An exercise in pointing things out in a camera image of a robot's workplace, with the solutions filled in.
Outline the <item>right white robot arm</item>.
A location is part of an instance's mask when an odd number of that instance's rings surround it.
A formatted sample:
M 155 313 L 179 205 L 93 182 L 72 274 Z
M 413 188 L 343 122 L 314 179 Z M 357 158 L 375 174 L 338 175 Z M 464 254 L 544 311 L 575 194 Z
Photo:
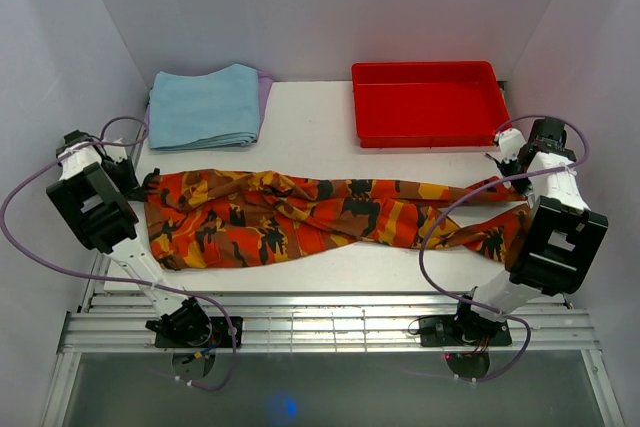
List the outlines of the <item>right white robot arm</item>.
M 528 301 L 571 294 L 582 285 L 608 230 L 608 220 L 592 211 L 580 194 L 575 153 L 566 147 L 565 123 L 534 121 L 528 137 L 507 129 L 495 137 L 505 177 L 544 170 L 511 182 L 527 197 L 530 212 L 504 256 L 505 270 L 473 288 L 452 318 L 454 337 L 464 344 L 485 341 L 507 329 L 506 316 Z

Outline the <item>orange camouflage trousers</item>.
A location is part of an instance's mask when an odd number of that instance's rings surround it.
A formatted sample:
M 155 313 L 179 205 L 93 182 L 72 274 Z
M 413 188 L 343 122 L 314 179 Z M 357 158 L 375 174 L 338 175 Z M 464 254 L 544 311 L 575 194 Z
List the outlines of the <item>orange camouflage trousers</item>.
M 511 187 L 491 187 L 476 205 L 511 207 L 461 226 L 442 211 L 467 189 L 404 180 L 319 180 L 274 171 L 162 174 L 144 212 L 150 250 L 168 270 L 260 267 L 355 242 L 417 249 L 465 247 L 502 262 L 529 212 Z

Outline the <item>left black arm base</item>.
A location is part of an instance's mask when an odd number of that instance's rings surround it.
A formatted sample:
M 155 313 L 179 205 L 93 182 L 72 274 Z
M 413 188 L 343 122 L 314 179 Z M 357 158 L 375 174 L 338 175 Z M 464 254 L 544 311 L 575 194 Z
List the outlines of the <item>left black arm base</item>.
M 167 337 L 160 331 L 158 320 L 149 320 L 145 328 L 155 334 L 154 346 L 157 348 L 199 348 L 215 346 L 219 348 L 232 347 L 232 334 L 223 316 L 212 316 L 209 325 L 196 333 L 180 334 L 173 338 Z

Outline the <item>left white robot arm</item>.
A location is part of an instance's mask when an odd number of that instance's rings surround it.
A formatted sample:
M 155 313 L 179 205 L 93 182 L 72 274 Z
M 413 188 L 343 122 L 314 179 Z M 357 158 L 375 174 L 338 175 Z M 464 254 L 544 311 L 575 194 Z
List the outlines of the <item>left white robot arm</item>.
M 183 347 L 206 345 L 210 318 L 198 300 L 173 286 L 138 235 L 139 219 L 129 203 L 141 193 L 131 159 L 122 146 L 99 146 L 75 130 L 56 150 L 62 172 L 46 194 L 77 240 L 115 262 L 149 299 L 157 318 L 146 328 Z

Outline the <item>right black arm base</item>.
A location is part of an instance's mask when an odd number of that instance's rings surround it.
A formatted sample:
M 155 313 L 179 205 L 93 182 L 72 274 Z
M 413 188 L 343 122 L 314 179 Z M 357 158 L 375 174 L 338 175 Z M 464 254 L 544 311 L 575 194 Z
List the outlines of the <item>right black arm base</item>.
M 454 315 L 421 316 L 412 321 L 407 333 L 417 336 L 422 347 L 505 347 L 512 345 L 512 337 L 506 323 L 496 329 L 471 328 L 464 332 Z

